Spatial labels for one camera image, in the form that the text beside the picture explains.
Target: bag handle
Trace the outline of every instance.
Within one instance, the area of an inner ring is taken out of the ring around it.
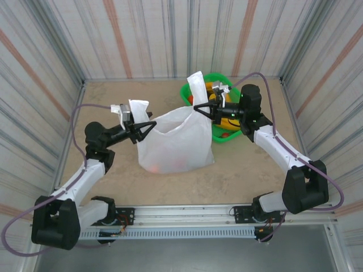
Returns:
[[[205,82],[201,71],[196,72],[188,78],[189,87],[193,95],[193,106],[208,102]]]

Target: yellow object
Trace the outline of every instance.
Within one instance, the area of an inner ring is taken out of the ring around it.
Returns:
[[[213,93],[210,95],[209,100],[216,99],[216,95]],[[226,102],[232,102],[231,97],[229,96],[229,93],[226,93]]]
[[[208,94],[212,94],[213,93],[212,84],[213,84],[213,82],[206,82],[205,83],[206,92]]]
[[[237,120],[229,120],[229,121],[232,124],[234,124],[234,125],[231,125],[228,122],[228,119],[227,118],[222,118],[221,124],[220,125],[216,125],[216,126],[219,126],[220,128],[227,129],[227,130],[232,130],[232,131],[238,131],[238,130],[240,130],[240,128],[239,128],[239,121],[237,121]]]

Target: orange object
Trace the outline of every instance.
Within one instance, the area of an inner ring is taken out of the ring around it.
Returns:
[[[188,96],[188,101],[189,101],[189,103],[191,103],[193,105],[193,96],[192,95]]]

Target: striped wall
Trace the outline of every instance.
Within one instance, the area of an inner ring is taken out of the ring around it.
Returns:
[[[0,229],[48,194],[80,81],[67,71],[31,1],[0,1]],[[30,221],[9,229],[10,245],[26,252]],[[0,271],[24,259],[0,244]]]
[[[307,152],[321,158],[344,189],[345,204],[336,214],[356,271],[363,271],[362,36],[363,1],[333,1],[284,76]]]
[[[42,0],[87,79],[276,76],[314,0]]]

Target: gray floor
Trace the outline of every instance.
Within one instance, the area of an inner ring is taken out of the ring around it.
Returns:
[[[128,240],[110,248],[54,249],[39,258],[36,271],[332,272],[336,267],[323,226],[288,226],[268,245],[252,239]]]

